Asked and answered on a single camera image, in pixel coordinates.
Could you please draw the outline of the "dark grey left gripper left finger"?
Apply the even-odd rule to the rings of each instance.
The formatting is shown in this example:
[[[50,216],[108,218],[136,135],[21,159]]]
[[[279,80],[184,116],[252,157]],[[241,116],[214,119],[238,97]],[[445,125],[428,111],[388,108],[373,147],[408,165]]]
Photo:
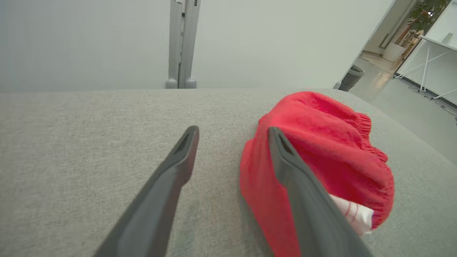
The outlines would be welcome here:
[[[192,175],[199,128],[188,127],[126,208],[95,257],[164,257],[181,189]]]

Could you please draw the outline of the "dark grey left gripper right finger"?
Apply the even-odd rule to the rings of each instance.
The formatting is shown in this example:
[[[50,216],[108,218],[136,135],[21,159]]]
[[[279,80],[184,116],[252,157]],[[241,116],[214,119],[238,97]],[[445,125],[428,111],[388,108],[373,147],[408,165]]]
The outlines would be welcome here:
[[[302,257],[370,257],[320,181],[278,127],[268,129],[276,178],[287,190]]]

